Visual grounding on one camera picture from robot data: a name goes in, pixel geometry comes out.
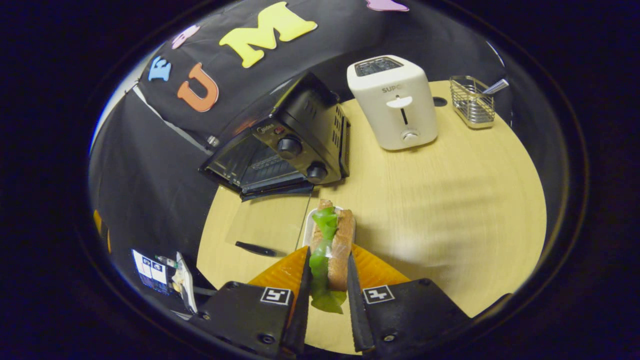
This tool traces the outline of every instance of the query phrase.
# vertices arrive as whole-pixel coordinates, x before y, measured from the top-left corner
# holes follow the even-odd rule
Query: yellow letter m
[[[233,29],[220,39],[220,46],[229,45],[242,58],[242,66],[247,68],[264,57],[264,51],[254,50],[250,44],[265,49],[276,48],[274,29],[278,30],[280,41],[291,41],[317,28],[315,22],[305,21],[286,5],[282,1],[265,8],[258,14],[257,28]]]

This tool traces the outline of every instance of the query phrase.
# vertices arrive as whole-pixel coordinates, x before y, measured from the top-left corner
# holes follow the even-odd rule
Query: white plate
[[[344,210],[340,206],[335,207],[337,210]],[[305,237],[302,239],[302,246],[307,246],[311,242],[311,239],[314,237],[314,219],[312,216],[318,211],[318,209],[313,209],[309,211],[309,215],[307,215],[307,219],[305,221]]]

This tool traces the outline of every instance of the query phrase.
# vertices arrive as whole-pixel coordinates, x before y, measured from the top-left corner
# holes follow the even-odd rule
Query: oven door
[[[216,151],[200,171],[244,200],[276,193],[310,193],[313,184],[246,129]]]

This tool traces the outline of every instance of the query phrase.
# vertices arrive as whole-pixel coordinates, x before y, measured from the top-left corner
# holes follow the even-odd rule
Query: wooden table
[[[405,151],[380,148],[356,100],[351,120],[351,176],[317,186],[311,197],[283,195],[240,202],[220,188],[202,233],[198,269],[220,287],[247,282],[279,258],[234,246],[256,243],[289,253],[302,244],[306,214],[319,198],[352,209],[356,243],[410,279],[433,280],[469,316],[533,271],[546,231],[540,179],[511,128],[496,115],[491,129],[471,130],[455,114],[448,81],[430,83],[438,138]],[[355,354],[348,304],[344,315],[310,307],[306,342]]]

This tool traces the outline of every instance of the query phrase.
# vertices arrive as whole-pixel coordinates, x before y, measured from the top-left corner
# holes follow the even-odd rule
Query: dark background
[[[7,27],[0,175],[3,292],[0,356],[196,358],[139,321],[103,285],[78,246],[90,129],[88,95],[144,36],[197,2],[58,1],[4,4]],[[583,232],[541,295],[503,327],[452,358],[637,358],[638,128],[632,5],[458,0],[547,69],[584,130],[591,192]],[[121,64],[122,69],[132,64]]]

